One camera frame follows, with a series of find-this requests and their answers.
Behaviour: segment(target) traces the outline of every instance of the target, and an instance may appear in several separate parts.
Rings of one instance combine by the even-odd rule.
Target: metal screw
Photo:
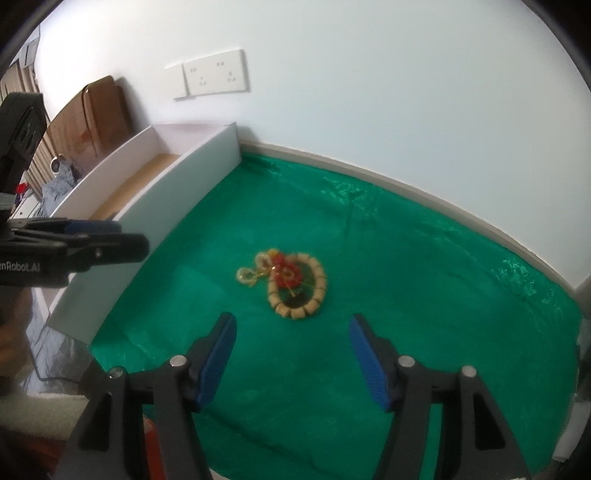
[[[466,377],[474,378],[476,376],[476,368],[471,365],[464,365],[462,367],[462,374]]]
[[[398,363],[401,365],[401,367],[410,368],[416,363],[416,361],[411,356],[401,355],[400,357],[398,357]]]
[[[110,378],[119,378],[121,375],[125,373],[123,367],[113,367],[109,370],[109,377]]]
[[[182,367],[184,364],[187,363],[187,357],[184,355],[175,355],[170,359],[170,364],[173,367]]]

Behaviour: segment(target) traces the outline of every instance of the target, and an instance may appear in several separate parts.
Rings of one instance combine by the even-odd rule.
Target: decorative ornament
[[[242,267],[236,279],[252,287],[268,277],[267,299],[275,313],[300,320],[312,315],[326,295],[326,274],[321,263],[309,254],[285,253],[271,248],[255,256],[256,269]]]

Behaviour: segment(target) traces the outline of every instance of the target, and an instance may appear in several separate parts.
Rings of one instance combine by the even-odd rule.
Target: baseboard
[[[544,262],[535,253],[528,250],[526,247],[521,245],[517,240],[507,235],[505,232],[499,230],[497,227],[486,223],[481,218],[478,218],[471,213],[456,207],[455,205],[441,200],[434,195],[419,190],[418,188],[412,187],[398,180],[391,179],[379,173],[367,170],[365,168],[357,167],[334,158],[324,157],[322,155],[316,155],[313,153],[304,152],[301,150],[295,150],[293,148],[280,147],[277,145],[264,144],[260,142],[240,140],[241,149],[244,152],[255,153],[259,155],[265,155],[267,157],[279,158],[280,160],[291,161],[295,163],[301,163],[304,165],[310,165],[312,167],[323,168],[324,170],[334,171],[337,173],[343,173],[351,177],[355,177],[360,180],[370,182],[374,185],[382,187],[385,190],[394,192],[400,196],[403,196],[413,202],[417,202],[425,207],[428,207],[436,212],[442,213],[443,215],[455,220],[458,223],[474,230],[490,240],[502,245],[507,250],[519,255],[523,260],[529,263],[532,267],[541,271],[551,281],[560,285],[566,292],[574,298],[581,309],[583,309],[582,301],[580,299],[588,299],[589,307],[591,307],[591,277],[589,277],[584,283],[587,285],[587,294],[578,296],[579,289],[575,289],[551,266]]]

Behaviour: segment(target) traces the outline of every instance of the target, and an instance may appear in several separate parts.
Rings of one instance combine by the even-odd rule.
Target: brown leather chair
[[[56,153],[82,178],[133,136],[122,89],[108,76],[86,85],[49,126]]]

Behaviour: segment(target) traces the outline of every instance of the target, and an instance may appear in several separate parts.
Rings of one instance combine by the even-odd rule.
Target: white wall
[[[164,96],[165,65],[233,48],[249,93]],[[519,0],[65,0],[36,70],[50,116],[124,77],[141,126],[237,121],[447,200],[573,286],[591,274],[591,93]]]

